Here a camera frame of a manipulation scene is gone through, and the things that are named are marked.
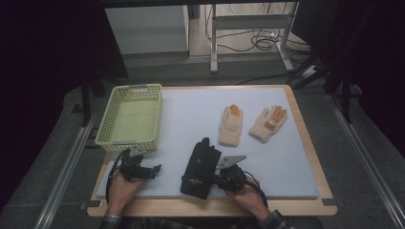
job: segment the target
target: green plastic basket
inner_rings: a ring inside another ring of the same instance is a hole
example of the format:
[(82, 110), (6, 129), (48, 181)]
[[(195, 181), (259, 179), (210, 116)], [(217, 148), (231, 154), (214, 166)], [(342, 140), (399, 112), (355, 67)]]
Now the green plastic basket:
[(114, 87), (100, 128), (96, 144), (107, 152), (136, 149), (138, 154), (158, 149), (161, 85), (131, 85)]

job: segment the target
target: wall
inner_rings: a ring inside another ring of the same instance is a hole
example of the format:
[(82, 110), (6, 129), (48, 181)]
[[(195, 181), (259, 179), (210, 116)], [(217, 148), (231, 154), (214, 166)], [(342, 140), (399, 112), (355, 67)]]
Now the wall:
[(186, 6), (106, 9), (121, 54), (188, 50)]

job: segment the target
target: white metal desk frame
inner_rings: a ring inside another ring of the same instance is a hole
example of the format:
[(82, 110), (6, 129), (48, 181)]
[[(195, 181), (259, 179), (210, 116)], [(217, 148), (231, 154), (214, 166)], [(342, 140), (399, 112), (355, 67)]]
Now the white metal desk frame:
[(266, 15), (224, 15), (217, 16), (216, 5), (212, 5), (212, 39), (211, 39), (211, 72), (218, 72), (217, 31), (224, 30), (254, 30), (254, 29), (284, 29), (281, 42), (276, 47), (281, 55), (287, 72), (293, 71), (291, 61), (286, 51), (286, 43), (294, 20), (298, 2), (294, 2), (288, 14)]

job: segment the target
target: beige glove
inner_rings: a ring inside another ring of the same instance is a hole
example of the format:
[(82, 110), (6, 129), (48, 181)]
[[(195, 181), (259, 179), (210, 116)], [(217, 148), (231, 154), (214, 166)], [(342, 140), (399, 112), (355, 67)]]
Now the beige glove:
[(286, 118), (287, 111), (282, 110), (281, 106), (273, 106), (271, 109), (264, 108), (249, 133), (266, 143), (271, 135), (280, 129)]
[(233, 104), (224, 110), (221, 123), (220, 142), (230, 146), (238, 146), (242, 130), (244, 111)]

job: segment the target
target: work glove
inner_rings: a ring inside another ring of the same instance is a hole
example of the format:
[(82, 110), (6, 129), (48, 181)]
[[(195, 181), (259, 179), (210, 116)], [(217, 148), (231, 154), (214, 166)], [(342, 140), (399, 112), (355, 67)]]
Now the work glove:
[(233, 104), (226, 107), (221, 122), (220, 142), (237, 147), (239, 144), (244, 111)]
[(211, 185), (214, 183), (215, 170), (221, 152), (209, 146), (209, 138), (205, 137), (194, 147), (184, 175), (181, 177), (181, 192), (196, 198), (206, 199)]
[(266, 143), (271, 135), (277, 133), (286, 118), (287, 111), (283, 110), (281, 106), (273, 106), (271, 109), (264, 108), (250, 129), (249, 134)]

